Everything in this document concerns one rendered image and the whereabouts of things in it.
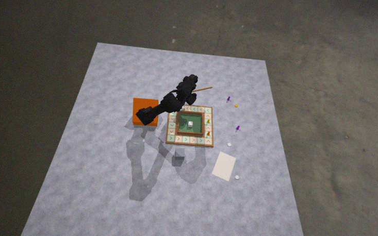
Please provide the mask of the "beige flat rectangular sheet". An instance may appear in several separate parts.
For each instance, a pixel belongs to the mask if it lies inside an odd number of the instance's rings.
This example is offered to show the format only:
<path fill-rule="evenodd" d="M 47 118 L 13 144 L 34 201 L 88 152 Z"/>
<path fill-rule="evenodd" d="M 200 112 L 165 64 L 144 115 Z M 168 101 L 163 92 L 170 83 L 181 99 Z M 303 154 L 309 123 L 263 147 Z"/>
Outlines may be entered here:
<path fill-rule="evenodd" d="M 229 181 L 236 158 L 220 152 L 213 168 L 212 174 Z"/>

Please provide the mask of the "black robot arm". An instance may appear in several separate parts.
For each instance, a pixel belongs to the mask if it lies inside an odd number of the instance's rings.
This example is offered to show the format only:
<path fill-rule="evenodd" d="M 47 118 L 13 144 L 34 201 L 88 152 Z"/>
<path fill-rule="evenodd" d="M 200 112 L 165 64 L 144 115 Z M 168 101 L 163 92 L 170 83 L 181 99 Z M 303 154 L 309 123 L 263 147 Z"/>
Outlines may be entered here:
<path fill-rule="evenodd" d="M 154 108 L 149 106 L 146 109 L 140 109 L 136 113 L 136 116 L 146 126 L 150 124 L 157 115 L 163 112 L 176 112 L 185 104 L 185 102 L 187 102 L 189 105 L 192 105 L 196 101 L 197 94 L 190 94 L 190 92 L 196 88 L 197 81 L 198 77 L 193 74 L 191 74 L 189 77 L 185 76 L 183 82 L 180 82 L 176 87 L 177 90 L 173 90 L 170 93 L 168 93 L 165 97 L 163 97 L 164 99 L 160 102 L 159 105 L 157 105 Z M 181 96 L 183 97 L 181 104 L 172 92 L 179 92 L 181 94 Z"/>

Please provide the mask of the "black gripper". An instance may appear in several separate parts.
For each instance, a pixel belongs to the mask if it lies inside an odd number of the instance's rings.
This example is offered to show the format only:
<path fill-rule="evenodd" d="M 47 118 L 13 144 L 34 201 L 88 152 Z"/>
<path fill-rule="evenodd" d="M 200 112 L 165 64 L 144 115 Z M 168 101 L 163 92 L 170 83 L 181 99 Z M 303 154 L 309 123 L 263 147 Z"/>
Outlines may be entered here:
<path fill-rule="evenodd" d="M 177 92 L 176 94 L 177 94 L 176 98 L 179 101 L 179 103 L 181 104 L 183 97 L 181 96 L 181 94 L 179 92 Z"/>

